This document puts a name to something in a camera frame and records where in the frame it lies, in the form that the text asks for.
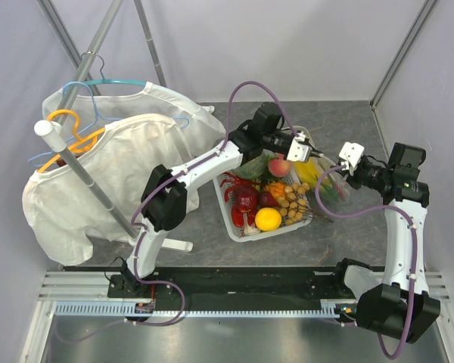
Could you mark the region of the yellow banana bunch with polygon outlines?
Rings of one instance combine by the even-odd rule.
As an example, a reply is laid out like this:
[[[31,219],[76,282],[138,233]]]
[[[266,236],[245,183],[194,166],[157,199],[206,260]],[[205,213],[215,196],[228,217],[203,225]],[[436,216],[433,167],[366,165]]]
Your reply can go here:
[[[306,183],[310,189],[314,189],[319,177],[331,166],[332,163],[325,158],[311,157],[307,163],[295,162],[294,170],[302,183]]]

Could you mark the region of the clear polka dot zip bag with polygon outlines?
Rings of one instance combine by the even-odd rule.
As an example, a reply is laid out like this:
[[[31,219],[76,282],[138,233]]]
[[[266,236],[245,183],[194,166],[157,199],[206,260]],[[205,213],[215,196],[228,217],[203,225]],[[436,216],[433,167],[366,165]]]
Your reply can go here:
[[[331,162],[332,163],[332,167],[335,166],[335,162],[332,161],[330,158],[328,158],[327,156],[324,155],[324,157],[322,158],[325,158],[327,161]],[[349,190],[349,186],[347,185],[347,183],[344,181],[344,179],[342,178],[341,175],[337,174],[336,172],[333,172],[333,173],[330,173],[329,175],[327,175],[323,180],[322,180],[322,184],[327,184],[327,185],[333,185],[333,186],[337,186],[338,190],[340,193],[343,194],[344,196],[344,199],[339,201],[339,202],[347,202],[350,198],[350,190]]]

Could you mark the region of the green scallion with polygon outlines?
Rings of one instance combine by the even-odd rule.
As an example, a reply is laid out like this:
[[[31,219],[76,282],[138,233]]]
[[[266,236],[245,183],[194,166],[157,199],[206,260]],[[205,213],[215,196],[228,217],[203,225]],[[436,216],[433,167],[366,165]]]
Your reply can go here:
[[[337,186],[321,184],[319,187],[320,198],[327,203],[335,203],[344,199]]]

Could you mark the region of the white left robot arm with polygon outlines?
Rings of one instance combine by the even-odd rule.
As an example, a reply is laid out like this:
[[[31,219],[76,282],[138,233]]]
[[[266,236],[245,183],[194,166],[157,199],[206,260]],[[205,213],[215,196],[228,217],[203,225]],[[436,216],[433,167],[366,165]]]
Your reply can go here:
[[[166,236],[178,227],[187,213],[188,197],[200,186],[224,172],[258,157],[269,150],[291,162],[306,162],[321,151],[310,143],[304,132],[283,132],[279,123],[288,118],[275,103],[262,104],[252,119],[243,122],[212,150],[171,169],[160,164],[150,175],[133,213],[132,224],[140,227],[132,255],[127,260],[131,274],[124,287],[134,297],[143,297],[151,289],[148,277],[155,269],[157,255]]]

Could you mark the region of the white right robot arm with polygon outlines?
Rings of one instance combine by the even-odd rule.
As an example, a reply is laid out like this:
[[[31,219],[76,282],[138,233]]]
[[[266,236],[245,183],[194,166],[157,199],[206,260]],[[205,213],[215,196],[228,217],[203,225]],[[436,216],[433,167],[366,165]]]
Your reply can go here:
[[[430,191],[418,176],[426,151],[396,143],[388,162],[378,166],[365,155],[363,146],[347,142],[339,159],[350,186],[367,187],[381,195],[387,256],[382,279],[368,265],[344,259],[331,288],[339,297],[354,294],[357,298],[359,327],[415,343],[440,314],[440,301],[429,296],[424,272],[423,234]]]

